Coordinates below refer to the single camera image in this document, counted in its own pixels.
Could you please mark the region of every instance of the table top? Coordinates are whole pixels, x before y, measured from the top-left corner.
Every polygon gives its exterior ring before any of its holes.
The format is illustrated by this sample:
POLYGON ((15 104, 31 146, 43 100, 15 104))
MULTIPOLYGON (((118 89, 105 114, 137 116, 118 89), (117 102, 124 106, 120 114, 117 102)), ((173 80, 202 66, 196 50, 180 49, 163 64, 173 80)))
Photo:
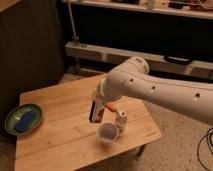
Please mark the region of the table top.
MULTIPOLYGON (((160 138, 161 132, 143 101, 123 97, 116 102, 127 113, 123 135, 109 147, 97 138, 100 124, 89 123, 91 94, 105 75, 85 78, 21 94, 20 103, 42 108, 37 130, 18 137, 16 171, 70 171, 99 162, 160 138)), ((105 110, 102 122, 113 122, 105 110)))
POLYGON ((15 5, 21 0, 0 0, 0 12, 6 10, 7 8, 15 5))

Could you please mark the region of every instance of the floor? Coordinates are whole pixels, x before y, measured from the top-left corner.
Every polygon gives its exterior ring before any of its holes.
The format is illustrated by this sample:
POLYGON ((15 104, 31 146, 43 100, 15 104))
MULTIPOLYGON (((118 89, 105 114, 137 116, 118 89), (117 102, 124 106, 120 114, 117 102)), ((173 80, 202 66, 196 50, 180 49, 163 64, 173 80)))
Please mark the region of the floor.
MULTIPOLYGON (((73 69, 64 74, 60 83, 96 75, 96 72, 82 71, 75 75, 73 69)), ((206 133, 208 125, 192 120, 165 108, 145 102, 149 112, 163 133, 163 138, 148 144, 142 156, 136 160, 138 149, 104 160, 80 171, 202 171, 197 160, 197 146, 206 133)), ((0 137, 0 171, 14 170, 15 146, 0 137)), ((213 170, 213 157, 206 142, 201 144, 200 156, 203 163, 213 170)))

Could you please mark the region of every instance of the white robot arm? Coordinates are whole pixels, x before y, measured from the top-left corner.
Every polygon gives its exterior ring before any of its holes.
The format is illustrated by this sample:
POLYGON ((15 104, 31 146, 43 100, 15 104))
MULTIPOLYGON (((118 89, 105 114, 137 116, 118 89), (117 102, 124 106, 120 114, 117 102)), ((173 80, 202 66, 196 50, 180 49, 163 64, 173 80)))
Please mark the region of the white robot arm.
POLYGON ((149 66, 132 57, 112 69, 96 88, 90 122, 101 122, 105 104, 122 95, 144 99, 213 125, 213 85, 147 75, 149 66))

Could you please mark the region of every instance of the green bowl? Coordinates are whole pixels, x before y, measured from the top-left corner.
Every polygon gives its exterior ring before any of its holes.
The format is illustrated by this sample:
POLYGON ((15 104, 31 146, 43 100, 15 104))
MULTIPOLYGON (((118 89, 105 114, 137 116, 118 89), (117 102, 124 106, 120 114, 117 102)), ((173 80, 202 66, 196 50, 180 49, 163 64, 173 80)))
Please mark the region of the green bowl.
POLYGON ((5 130, 15 136, 20 136, 23 134, 28 134, 35 130, 39 124, 41 123, 42 120, 42 110, 39 106, 35 104, 25 104, 19 107, 16 107, 13 109, 9 115, 7 116, 5 120, 5 130), (26 112, 32 112, 35 115, 35 118, 33 121, 28 125, 28 128, 25 132, 18 132, 14 129, 14 126, 16 123, 21 119, 21 117, 26 113, 26 112))

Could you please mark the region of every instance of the clear cup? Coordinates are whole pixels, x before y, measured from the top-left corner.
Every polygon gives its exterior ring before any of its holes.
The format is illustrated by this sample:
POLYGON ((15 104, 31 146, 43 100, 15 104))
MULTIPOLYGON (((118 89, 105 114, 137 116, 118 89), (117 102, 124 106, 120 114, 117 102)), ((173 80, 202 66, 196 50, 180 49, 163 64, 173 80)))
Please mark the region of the clear cup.
POLYGON ((106 122, 101 124, 97 134, 104 145, 110 145, 118 138, 119 130, 115 124, 106 122))

